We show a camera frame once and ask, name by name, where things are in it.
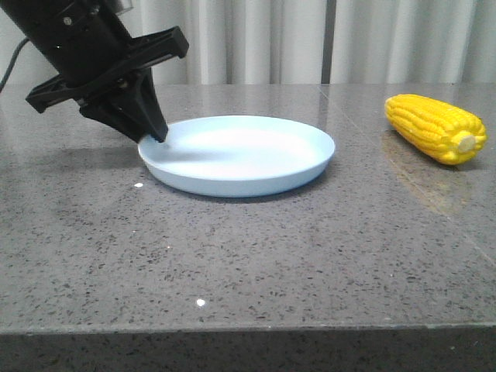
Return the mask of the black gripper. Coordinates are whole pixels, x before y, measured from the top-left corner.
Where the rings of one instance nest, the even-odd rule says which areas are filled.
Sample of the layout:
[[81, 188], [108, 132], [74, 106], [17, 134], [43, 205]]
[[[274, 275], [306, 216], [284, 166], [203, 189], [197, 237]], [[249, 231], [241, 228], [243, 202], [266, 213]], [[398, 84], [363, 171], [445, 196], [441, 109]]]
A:
[[[70, 98], [83, 98], [130, 71], [186, 56], [189, 43], [181, 28], [132, 38], [110, 11], [63, 11], [32, 33], [31, 41], [59, 73], [35, 87], [26, 100], [38, 112]], [[159, 143], [168, 127], [151, 71], [140, 71], [136, 97], [105, 95], [79, 109], [88, 119], [112, 127], [138, 143], [151, 135]]]

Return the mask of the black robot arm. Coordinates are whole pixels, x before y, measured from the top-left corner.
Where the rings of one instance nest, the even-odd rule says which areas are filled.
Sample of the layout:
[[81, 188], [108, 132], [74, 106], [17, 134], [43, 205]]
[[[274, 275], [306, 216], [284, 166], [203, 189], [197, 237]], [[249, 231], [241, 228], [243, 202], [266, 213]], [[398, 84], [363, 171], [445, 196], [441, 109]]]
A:
[[135, 142], [165, 140], [151, 68], [186, 56], [180, 27], [133, 37], [111, 1], [3, 1], [1, 8], [58, 73], [28, 94], [35, 110], [73, 99], [84, 117]]

